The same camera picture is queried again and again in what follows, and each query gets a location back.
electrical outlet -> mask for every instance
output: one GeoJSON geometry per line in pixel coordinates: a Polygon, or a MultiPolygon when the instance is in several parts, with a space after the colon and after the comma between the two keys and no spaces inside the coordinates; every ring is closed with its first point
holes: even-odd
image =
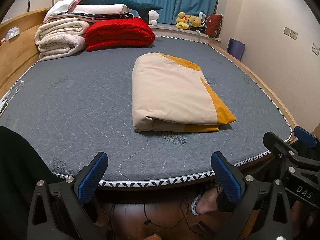
{"type": "Polygon", "coordinates": [[[291,30],[290,37],[296,40],[297,36],[298,36],[298,34],[294,30],[291,30]]]}
{"type": "Polygon", "coordinates": [[[284,34],[286,34],[288,36],[290,36],[290,31],[291,31],[291,29],[289,29],[288,27],[284,28],[284,34]]]}
{"type": "Polygon", "coordinates": [[[319,47],[316,44],[313,44],[312,46],[312,51],[316,54],[319,55],[319,47]]]}

mattress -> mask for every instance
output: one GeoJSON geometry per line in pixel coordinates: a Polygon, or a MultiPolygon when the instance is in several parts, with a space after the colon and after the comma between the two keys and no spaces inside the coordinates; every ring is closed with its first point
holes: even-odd
{"type": "Polygon", "coordinates": [[[20,80],[23,86],[0,125],[26,138],[59,177],[76,175],[97,152],[105,152],[109,166],[100,185],[107,187],[151,187],[212,176],[212,152],[222,152],[239,166],[269,154],[264,133],[272,131],[283,140],[292,134],[277,106],[250,77],[208,44],[194,41],[156,37],[144,48],[84,51],[37,62],[20,80]],[[237,121],[220,126],[219,132],[135,132],[132,70],[137,57],[150,52],[199,65],[237,121]]]}

red cushion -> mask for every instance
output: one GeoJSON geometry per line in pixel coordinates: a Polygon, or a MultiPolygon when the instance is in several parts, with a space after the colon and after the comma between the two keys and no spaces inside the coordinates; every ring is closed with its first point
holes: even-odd
{"type": "Polygon", "coordinates": [[[85,34],[87,51],[97,49],[148,46],[155,40],[149,25],[140,18],[97,22],[85,34]]]}
{"type": "Polygon", "coordinates": [[[217,15],[217,14],[211,14],[207,18],[207,28],[204,31],[205,34],[209,36],[209,38],[215,37],[222,25],[222,15],[217,15]]]}

yellow plush toy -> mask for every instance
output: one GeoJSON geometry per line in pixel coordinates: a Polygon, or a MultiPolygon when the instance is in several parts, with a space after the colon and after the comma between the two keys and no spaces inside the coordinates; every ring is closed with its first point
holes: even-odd
{"type": "Polygon", "coordinates": [[[189,25],[186,24],[186,23],[183,23],[183,22],[179,22],[179,23],[176,24],[176,27],[177,27],[178,29],[186,30],[186,29],[189,28],[189,25]]]}
{"type": "Polygon", "coordinates": [[[180,12],[179,14],[178,14],[178,18],[176,19],[176,22],[177,23],[186,23],[186,21],[187,20],[189,20],[189,18],[190,18],[190,15],[188,15],[188,14],[185,14],[184,12],[180,12]]]}
{"type": "Polygon", "coordinates": [[[201,26],[201,20],[197,16],[191,16],[189,18],[189,22],[192,24],[193,27],[200,27],[201,26]]]}

red blanket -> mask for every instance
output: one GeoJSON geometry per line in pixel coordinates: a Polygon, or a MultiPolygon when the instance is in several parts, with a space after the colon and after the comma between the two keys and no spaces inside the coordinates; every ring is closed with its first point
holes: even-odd
{"type": "Polygon", "coordinates": [[[140,18],[113,19],[97,22],[85,34],[87,51],[97,49],[147,46],[153,43],[155,34],[140,18]]]}

